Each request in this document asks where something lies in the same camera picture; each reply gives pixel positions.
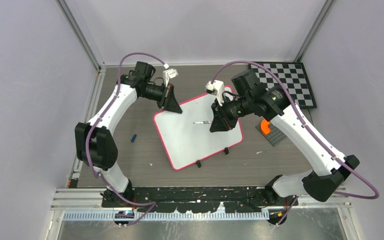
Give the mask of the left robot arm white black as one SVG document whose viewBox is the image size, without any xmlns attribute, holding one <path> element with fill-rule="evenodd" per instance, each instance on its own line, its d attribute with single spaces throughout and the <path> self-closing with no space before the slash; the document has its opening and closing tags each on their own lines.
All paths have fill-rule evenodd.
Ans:
<svg viewBox="0 0 384 240">
<path fill-rule="evenodd" d="M 164 64 L 162 83 L 157 85 L 152 77 L 156 69 L 149 63 L 138 61 L 128 74 L 120 74 L 114 90 L 102 108 L 86 123 L 79 122 L 74 129 L 77 159 L 91 172 L 104 180 L 107 189 L 103 195 L 121 207 L 128 207 L 134 199 L 132 182 L 117 163 L 118 148 L 113 133 L 118 123 L 139 98 L 155 101 L 164 111 L 181 114 L 179 103 L 170 80 L 178 71 Z"/>
</svg>

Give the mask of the white marker blue cap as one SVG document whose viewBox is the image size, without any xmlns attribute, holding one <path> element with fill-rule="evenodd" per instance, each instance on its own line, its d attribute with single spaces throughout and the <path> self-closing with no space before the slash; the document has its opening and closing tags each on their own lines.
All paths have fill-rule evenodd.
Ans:
<svg viewBox="0 0 384 240">
<path fill-rule="evenodd" d="M 196 124 L 196 125 L 210 125 L 212 124 L 213 121 L 209 120 L 209 121 L 195 121 L 193 122 L 193 124 Z"/>
</svg>

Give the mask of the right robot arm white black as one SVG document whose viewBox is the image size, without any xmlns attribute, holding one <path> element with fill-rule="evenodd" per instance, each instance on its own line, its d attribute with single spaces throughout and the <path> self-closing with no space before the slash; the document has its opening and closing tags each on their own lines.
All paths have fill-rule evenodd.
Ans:
<svg viewBox="0 0 384 240">
<path fill-rule="evenodd" d="M 224 83 L 209 81 L 206 92 L 216 97 L 211 105 L 213 120 L 210 132 L 232 130 L 238 119 L 250 114 L 262 117 L 278 128 L 300 150 L 312 169 L 294 175 L 278 175 L 264 188 L 271 205 L 279 205 L 292 195 L 309 195 L 326 202 L 351 174 L 360 161 L 354 155 L 337 151 L 311 123 L 303 123 L 299 106 L 289 101 L 279 86 L 267 89 L 252 70 L 245 70 L 231 79 L 237 93 L 229 100 Z"/>
</svg>

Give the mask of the white whiteboard pink rim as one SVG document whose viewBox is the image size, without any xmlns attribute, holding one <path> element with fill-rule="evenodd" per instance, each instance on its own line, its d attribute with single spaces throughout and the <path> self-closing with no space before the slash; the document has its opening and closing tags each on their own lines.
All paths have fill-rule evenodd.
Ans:
<svg viewBox="0 0 384 240">
<path fill-rule="evenodd" d="M 216 97 L 207 93 L 180 103 L 182 113 L 165 110 L 153 116 L 172 169 L 180 171 L 243 141 L 242 123 L 225 132 L 210 132 L 210 124 L 197 122 L 214 118 L 211 105 Z"/>
</svg>

